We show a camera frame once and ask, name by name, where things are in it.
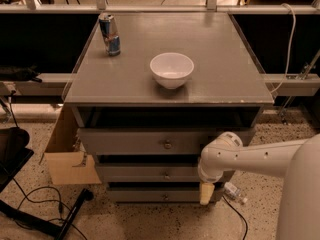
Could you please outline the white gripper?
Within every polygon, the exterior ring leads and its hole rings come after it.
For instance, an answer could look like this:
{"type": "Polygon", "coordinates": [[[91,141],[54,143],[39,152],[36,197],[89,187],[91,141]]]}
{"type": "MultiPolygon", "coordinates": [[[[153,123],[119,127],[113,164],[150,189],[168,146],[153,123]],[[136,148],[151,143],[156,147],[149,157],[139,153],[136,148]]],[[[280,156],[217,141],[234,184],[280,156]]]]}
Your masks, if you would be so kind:
{"type": "Polygon", "coordinates": [[[201,158],[198,162],[198,175],[203,181],[200,183],[200,204],[208,205],[214,193],[217,182],[223,176],[223,164],[220,159],[201,158]]]}

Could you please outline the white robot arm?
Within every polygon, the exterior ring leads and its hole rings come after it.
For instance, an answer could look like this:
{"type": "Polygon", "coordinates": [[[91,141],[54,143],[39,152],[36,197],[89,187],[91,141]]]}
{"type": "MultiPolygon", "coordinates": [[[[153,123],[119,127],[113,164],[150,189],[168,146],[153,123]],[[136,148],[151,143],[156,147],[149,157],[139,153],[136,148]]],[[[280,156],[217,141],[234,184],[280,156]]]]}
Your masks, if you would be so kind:
{"type": "Polygon", "coordinates": [[[226,171],[282,177],[276,240],[320,240],[320,135],[309,139],[245,147],[224,132],[201,151],[200,203],[209,203],[226,171]]]}

